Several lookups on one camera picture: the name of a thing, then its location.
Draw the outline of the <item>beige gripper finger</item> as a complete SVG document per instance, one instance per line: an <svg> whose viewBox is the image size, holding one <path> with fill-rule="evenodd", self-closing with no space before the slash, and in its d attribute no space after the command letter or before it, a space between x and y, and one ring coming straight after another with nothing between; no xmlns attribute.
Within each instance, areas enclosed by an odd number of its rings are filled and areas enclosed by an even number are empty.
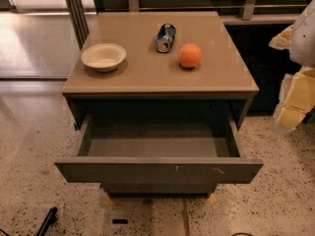
<svg viewBox="0 0 315 236"><path fill-rule="evenodd" d="M274 36L269 46L277 50L285 50L290 48L292 25L285 28L282 32Z"/></svg>

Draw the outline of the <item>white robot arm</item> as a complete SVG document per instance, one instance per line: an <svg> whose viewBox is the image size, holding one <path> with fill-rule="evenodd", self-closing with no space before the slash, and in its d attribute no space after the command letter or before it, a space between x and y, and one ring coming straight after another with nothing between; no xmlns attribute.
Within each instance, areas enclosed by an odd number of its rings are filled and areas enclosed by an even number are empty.
<svg viewBox="0 0 315 236"><path fill-rule="evenodd" d="M287 49L290 60L301 66L294 75L284 75L280 102L273 114L273 130L288 134L315 107L315 0L291 26L273 37L269 46L278 50Z"/></svg>

